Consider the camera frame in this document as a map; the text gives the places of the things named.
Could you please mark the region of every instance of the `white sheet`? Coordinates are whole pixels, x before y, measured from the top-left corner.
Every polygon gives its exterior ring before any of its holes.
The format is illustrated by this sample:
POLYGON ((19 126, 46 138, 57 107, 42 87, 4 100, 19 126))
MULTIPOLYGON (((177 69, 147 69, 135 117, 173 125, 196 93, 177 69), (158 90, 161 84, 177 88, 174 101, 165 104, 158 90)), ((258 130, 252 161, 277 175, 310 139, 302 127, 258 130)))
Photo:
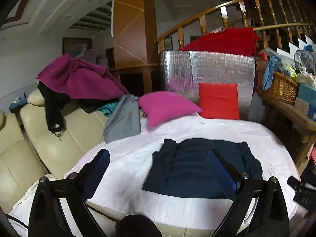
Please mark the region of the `white sheet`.
MULTIPOLYGON (((101 143, 86 153, 70 172, 78 172, 101 148, 110 152, 111 162, 91 202, 123 214, 143 214, 167 225, 213 230, 220 224, 232 202, 226 199, 194 199, 165 196, 143 191, 142 186, 152 166, 152 153, 159 151, 163 140, 181 142, 202 137, 232 142, 246 141, 262 165, 263 179, 279 179, 291 218, 297 208, 294 190, 287 185, 293 175, 299 178, 294 162, 284 145, 266 127, 247 121, 204 119, 199 115, 185 116, 154 129, 142 128, 137 136, 101 143)), ((245 217, 248 224, 253 207, 245 217)))

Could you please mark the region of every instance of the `black cable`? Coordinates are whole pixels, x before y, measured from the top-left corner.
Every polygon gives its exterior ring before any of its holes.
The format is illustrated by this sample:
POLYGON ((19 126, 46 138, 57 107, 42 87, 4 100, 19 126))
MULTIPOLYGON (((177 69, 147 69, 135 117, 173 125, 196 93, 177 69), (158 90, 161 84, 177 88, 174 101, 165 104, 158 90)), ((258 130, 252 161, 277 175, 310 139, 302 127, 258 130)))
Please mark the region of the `black cable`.
POLYGON ((20 220, 18 220, 17 218, 15 218, 15 217, 13 217, 11 215, 8 215, 8 214, 5 214, 5 215, 6 215, 7 219, 11 219, 11 220, 19 223, 20 225, 24 226, 26 229, 28 229, 28 226, 25 223, 23 223, 20 220))

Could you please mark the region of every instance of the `red pillow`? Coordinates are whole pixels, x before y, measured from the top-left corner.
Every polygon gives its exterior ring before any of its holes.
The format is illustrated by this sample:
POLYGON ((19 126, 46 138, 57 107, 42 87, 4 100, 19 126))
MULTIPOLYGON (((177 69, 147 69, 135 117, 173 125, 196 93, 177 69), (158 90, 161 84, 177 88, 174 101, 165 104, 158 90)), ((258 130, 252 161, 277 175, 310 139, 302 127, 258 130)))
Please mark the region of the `red pillow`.
POLYGON ((199 83, 198 86, 202 117, 239 120, 237 84, 199 83))

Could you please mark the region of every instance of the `gray cloth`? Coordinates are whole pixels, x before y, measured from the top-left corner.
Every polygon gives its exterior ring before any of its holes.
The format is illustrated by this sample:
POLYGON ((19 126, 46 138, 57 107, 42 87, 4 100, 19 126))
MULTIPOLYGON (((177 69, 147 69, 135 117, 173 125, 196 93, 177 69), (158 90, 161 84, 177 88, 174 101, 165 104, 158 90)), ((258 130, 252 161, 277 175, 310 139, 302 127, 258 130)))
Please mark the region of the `gray cloth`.
POLYGON ((123 95, 105 125, 104 141, 109 143, 138 134, 140 134, 138 98, 131 94, 123 95))

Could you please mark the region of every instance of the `picture frame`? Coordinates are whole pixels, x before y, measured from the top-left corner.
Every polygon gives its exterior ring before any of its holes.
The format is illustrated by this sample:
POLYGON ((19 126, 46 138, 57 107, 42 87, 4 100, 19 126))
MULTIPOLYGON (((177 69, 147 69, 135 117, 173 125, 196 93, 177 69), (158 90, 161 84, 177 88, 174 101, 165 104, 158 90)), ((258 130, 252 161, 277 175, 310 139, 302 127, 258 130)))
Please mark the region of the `picture frame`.
POLYGON ((92 49, 92 38, 63 38, 63 55, 69 53, 75 58, 89 49, 92 49))
POLYGON ((166 51, 173 50, 172 37, 165 38, 165 49, 166 49, 166 51))

